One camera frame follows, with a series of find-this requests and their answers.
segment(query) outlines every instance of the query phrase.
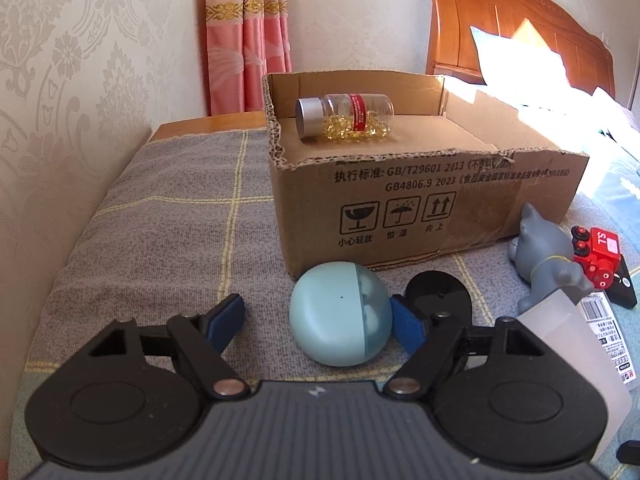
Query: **handling symbol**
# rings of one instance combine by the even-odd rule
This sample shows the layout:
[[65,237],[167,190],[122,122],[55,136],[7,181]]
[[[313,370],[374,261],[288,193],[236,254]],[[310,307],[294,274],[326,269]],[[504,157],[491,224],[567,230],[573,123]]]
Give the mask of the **handling symbol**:
[[380,202],[343,205],[340,211],[340,234],[373,231],[378,224]]
[[434,193],[427,197],[422,213],[422,221],[439,220],[448,218],[456,201],[456,192]]
[[353,227],[350,227],[349,231],[362,229],[362,226],[360,225],[360,220],[364,220],[365,218],[368,218],[371,215],[371,213],[373,213],[374,209],[375,209],[375,206],[359,207],[357,209],[345,209],[344,214],[347,215],[347,218],[349,220],[353,220],[354,222],[356,222],[356,225],[354,225]]
[[420,209],[420,200],[419,196],[405,196],[388,200],[383,226],[389,228],[414,223],[418,216],[418,209]]

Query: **gold curtain trim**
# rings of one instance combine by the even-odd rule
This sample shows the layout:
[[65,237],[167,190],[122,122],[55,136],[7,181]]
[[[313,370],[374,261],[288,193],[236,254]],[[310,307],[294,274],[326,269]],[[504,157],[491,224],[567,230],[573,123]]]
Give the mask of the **gold curtain trim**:
[[256,18],[263,15],[277,16],[286,14],[286,0],[241,0],[208,2],[206,6],[206,20],[209,22],[224,22]]

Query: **wooden headboard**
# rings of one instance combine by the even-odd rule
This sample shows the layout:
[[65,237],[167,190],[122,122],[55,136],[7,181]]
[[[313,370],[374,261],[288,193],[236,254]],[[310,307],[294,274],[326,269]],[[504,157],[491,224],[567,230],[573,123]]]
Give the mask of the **wooden headboard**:
[[[613,58],[604,44],[551,0],[432,0],[427,74],[483,83],[471,25],[505,38],[529,38],[562,56],[571,86],[615,97]],[[523,27],[529,34],[521,34]]]

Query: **red toy train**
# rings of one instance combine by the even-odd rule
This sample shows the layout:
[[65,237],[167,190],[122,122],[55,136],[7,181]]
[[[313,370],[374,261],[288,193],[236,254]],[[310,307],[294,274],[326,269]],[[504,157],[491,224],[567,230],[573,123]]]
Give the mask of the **red toy train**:
[[573,227],[571,234],[574,237],[574,260],[581,264],[596,288],[609,288],[620,265],[618,235],[599,227],[592,227],[589,232],[582,226]]

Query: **blue gripper pad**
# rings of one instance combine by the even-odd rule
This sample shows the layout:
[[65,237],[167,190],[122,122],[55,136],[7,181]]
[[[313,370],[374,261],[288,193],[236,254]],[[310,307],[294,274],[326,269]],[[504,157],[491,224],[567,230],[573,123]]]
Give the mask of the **blue gripper pad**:
[[231,340],[244,325],[246,308],[244,300],[238,294],[230,294],[208,314],[201,317],[202,335],[219,354],[225,350]]
[[391,312],[394,317],[393,333],[404,348],[412,355],[427,338],[422,321],[412,314],[404,305],[404,298],[399,294],[391,297]]

